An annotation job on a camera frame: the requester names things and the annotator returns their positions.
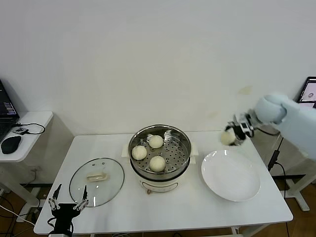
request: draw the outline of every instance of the robotic hand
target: robotic hand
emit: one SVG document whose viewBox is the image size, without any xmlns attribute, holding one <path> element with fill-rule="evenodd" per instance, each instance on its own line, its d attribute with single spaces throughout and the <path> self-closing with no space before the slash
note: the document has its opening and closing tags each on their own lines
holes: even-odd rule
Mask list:
<svg viewBox="0 0 316 237">
<path fill-rule="evenodd" d="M 86 186 L 84 187 L 81 203 L 58 203 L 57 198 L 60 188 L 61 184 L 54 192 L 53 197 L 48 199 L 51 214 L 54 216 L 47 221 L 47 223 L 54 228 L 54 230 L 49 233 L 49 237 L 71 237 L 74 231 L 72 219 L 79 216 L 80 212 L 88 205 L 88 193 Z M 56 219 L 55 225 L 50 223 L 50 221 L 54 219 Z"/>
<path fill-rule="evenodd" d="M 222 134 L 224 145 L 241 145 L 262 125 L 271 125 L 282 136 L 316 160 L 316 110 L 301 107 L 285 95 L 266 95 L 254 109 L 228 123 Z"/>
</svg>

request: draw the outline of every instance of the cable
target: cable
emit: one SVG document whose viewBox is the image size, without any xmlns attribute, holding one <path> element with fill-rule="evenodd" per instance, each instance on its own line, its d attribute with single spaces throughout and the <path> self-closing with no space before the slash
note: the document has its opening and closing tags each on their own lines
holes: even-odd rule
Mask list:
<svg viewBox="0 0 316 237">
<path fill-rule="evenodd" d="M 73 222 L 71 222 L 71 234 L 74 233 L 74 225 L 73 225 Z"/>
<path fill-rule="evenodd" d="M 14 235 L 14 236 L 12 236 L 12 237 L 19 236 L 20 234 L 22 234 L 22 233 L 24 233 L 25 231 L 28 231 L 28 230 L 30 230 L 30 229 L 33 229 L 33 227 L 29 227 L 29 228 L 27 228 L 27 229 L 21 231 L 20 233 L 17 233 L 16 235 Z"/>
<path fill-rule="evenodd" d="M 35 212 L 26 213 L 26 214 L 23 214 L 23 215 L 20 215 L 20 216 L 27 216 L 29 214 L 35 214 Z M 0 217 L 2 217 L 2 218 L 12 218 L 12 216 L 2 216 L 2 215 L 0 215 Z"/>
<path fill-rule="evenodd" d="M 26 123 L 26 124 L 21 124 L 21 123 L 16 123 L 14 124 L 12 127 L 21 127 L 21 126 L 28 126 L 28 125 L 37 125 L 37 126 L 41 126 L 43 128 L 42 132 L 38 132 L 38 133 L 32 133 L 32 132 L 26 132 L 25 134 L 31 134 L 31 135 L 38 135 L 38 134 L 42 134 L 45 132 L 45 127 L 43 125 L 40 125 L 38 123 L 32 122 L 32 123 Z"/>
<path fill-rule="evenodd" d="M 11 208 L 12 208 L 12 211 L 14 211 L 13 205 L 12 205 L 12 203 L 9 202 L 8 199 L 6 199 L 5 197 L 2 197 L 2 196 L 0 196 L 0 198 L 4 199 L 7 203 L 9 203 L 10 206 L 11 206 Z M 9 231 L 10 231 L 10 229 L 11 229 L 11 225 L 12 225 L 12 223 L 13 223 L 13 220 L 14 220 L 14 215 L 12 215 L 12 217 L 11 217 L 11 222 L 10 222 L 9 228 L 7 229 L 7 231 L 6 231 L 4 237 L 6 237 L 7 234 L 10 234 L 10 235 L 12 234 L 12 231 L 11 231 L 11 232 L 9 232 Z"/>
<path fill-rule="evenodd" d="M 54 226 L 54 224 L 51 223 L 51 221 L 52 221 L 52 220 L 55 220 L 55 219 L 57 219 L 57 218 L 56 218 L 56 217 L 52 217 L 52 218 L 50 218 L 50 219 L 47 221 L 47 223 L 48 223 L 52 228 L 55 228 L 55 226 Z"/>
<path fill-rule="evenodd" d="M 9 209 L 6 209 L 5 207 L 3 207 L 3 206 L 1 206 L 1 205 L 0 205 L 0 207 L 1 207 L 2 209 L 4 209 L 4 210 L 8 211 L 8 212 L 11 212 L 12 214 L 16 215 L 17 217 L 20 217 L 18 214 L 15 214 L 13 211 L 10 211 Z M 35 224 L 33 224 L 32 222 L 27 221 L 27 220 L 25 220 L 25 219 L 22 218 L 22 217 L 20 217 L 20 218 L 21 218 L 22 220 L 24 220 L 24 221 L 26 221 L 26 222 L 32 224 L 33 226 L 35 226 Z"/>
<path fill-rule="evenodd" d="M 278 164 L 279 166 L 281 166 L 282 170 L 283 170 L 283 174 L 284 174 L 284 199 L 285 199 L 285 195 L 286 195 L 286 175 L 285 175 L 285 169 L 283 167 L 283 165 L 281 165 L 280 163 L 276 162 L 276 164 Z M 290 234 L 288 232 L 288 226 L 287 226 L 287 222 L 285 223 L 286 224 L 286 231 L 287 231 L 287 236 L 290 237 Z"/>
<path fill-rule="evenodd" d="M 28 182 L 27 184 L 23 185 L 22 187 L 25 187 L 25 186 L 29 185 L 31 182 L 33 182 L 33 181 L 36 180 L 37 170 L 36 170 L 36 169 L 33 169 L 33 170 L 31 170 L 31 171 L 34 172 L 34 179 L 32 179 L 30 182 Z"/>
<path fill-rule="evenodd" d="M 282 144 L 282 142 L 283 142 L 283 137 L 282 137 L 282 139 L 281 139 L 281 141 L 280 141 L 280 144 L 278 145 L 278 148 L 277 148 L 277 151 L 279 151 L 280 150 L 280 147 L 281 147 L 281 144 Z"/>
<path fill-rule="evenodd" d="M 260 129 L 260 128 L 258 128 L 258 130 L 259 130 L 260 132 L 263 132 L 263 133 L 269 135 L 269 136 L 279 136 L 279 135 L 280 135 L 280 132 L 277 132 L 277 133 L 269 133 L 269 132 L 266 132 L 266 131 L 264 131 L 264 130 L 262 130 L 262 129 Z"/>
</svg>

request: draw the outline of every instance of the black mouse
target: black mouse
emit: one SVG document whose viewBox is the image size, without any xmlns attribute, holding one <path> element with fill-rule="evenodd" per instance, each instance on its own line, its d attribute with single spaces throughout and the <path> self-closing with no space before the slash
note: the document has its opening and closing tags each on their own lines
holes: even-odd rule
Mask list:
<svg viewBox="0 0 316 237">
<path fill-rule="evenodd" d="M 21 136 L 9 137 L 1 143 L 1 150 L 3 154 L 11 154 L 18 149 L 21 141 Z"/>
</svg>

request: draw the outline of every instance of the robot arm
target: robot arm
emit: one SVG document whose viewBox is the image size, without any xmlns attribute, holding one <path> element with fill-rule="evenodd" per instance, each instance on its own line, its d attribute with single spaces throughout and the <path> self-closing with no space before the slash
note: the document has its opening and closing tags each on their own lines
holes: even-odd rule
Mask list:
<svg viewBox="0 0 316 237">
<path fill-rule="evenodd" d="M 242 144 L 246 139 L 245 135 L 253 136 L 253 131 L 262 125 L 271 125 L 279 130 L 286 140 L 316 160 L 315 109 L 301 107 L 285 95 L 266 95 L 258 101 L 253 110 L 241 114 L 239 119 L 234 117 L 234 121 L 229 122 L 225 131 L 234 131 L 234 137 L 230 136 L 229 145 Z"/>
</svg>

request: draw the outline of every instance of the metal rim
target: metal rim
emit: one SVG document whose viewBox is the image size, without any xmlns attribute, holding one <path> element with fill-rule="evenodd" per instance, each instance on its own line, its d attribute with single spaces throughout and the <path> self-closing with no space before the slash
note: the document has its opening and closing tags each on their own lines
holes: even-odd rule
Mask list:
<svg viewBox="0 0 316 237">
<path fill-rule="evenodd" d="M 149 145 L 149 139 L 152 135 L 159 135 L 164 139 L 161 148 L 153 149 Z M 143 160 L 132 158 L 132 148 L 135 146 L 144 146 L 147 150 L 147 156 Z M 144 127 L 136 132 L 128 144 L 128 154 L 130 164 L 134 171 L 144 179 L 156 182 L 165 182 L 179 177 L 190 163 L 191 142 L 188 136 L 180 129 L 164 125 L 155 124 Z M 166 168 L 162 172 L 153 172 L 150 170 L 150 159 L 154 156 L 162 156 L 166 160 Z"/>
<path fill-rule="evenodd" d="M 76 201 L 75 201 L 75 199 L 73 198 L 73 196 L 71 195 L 71 192 L 70 192 L 71 181 L 73 180 L 75 174 L 76 174 L 83 166 L 85 166 L 85 165 L 88 164 L 89 162 L 94 161 L 94 160 L 97 160 L 97 159 L 111 159 L 111 160 L 115 161 L 117 164 L 119 164 L 119 166 L 122 168 L 122 171 L 123 171 L 123 182 L 122 182 L 122 185 L 120 186 L 120 188 L 118 189 L 118 192 L 117 192 L 110 200 L 108 200 L 108 201 L 106 201 L 105 203 L 100 204 L 100 205 L 87 206 L 87 207 L 97 207 L 97 206 L 104 205 L 104 204 L 108 203 L 109 201 L 111 201 L 113 198 L 115 198 L 115 197 L 118 195 L 118 193 L 119 193 L 120 190 L 122 189 L 123 184 L 124 184 L 124 181 L 125 181 L 125 172 L 124 172 L 124 169 L 123 169 L 122 165 L 121 165 L 118 161 L 116 161 L 115 159 L 107 158 L 107 157 L 102 157 L 102 158 L 96 158 L 96 159 L 89 160 L 88 162 L 86 162 L 86 163 L 84 163 L 82 166 L 80 166 L 80 167 L 76 170 L 76 172 L 73 174 L 73 176 L 71 177 L 68 190 L 69 190 L 70 197 L 72 198 L 72 200 L 73 200 L 74 202 L 76 202 Z"/>
</svg>

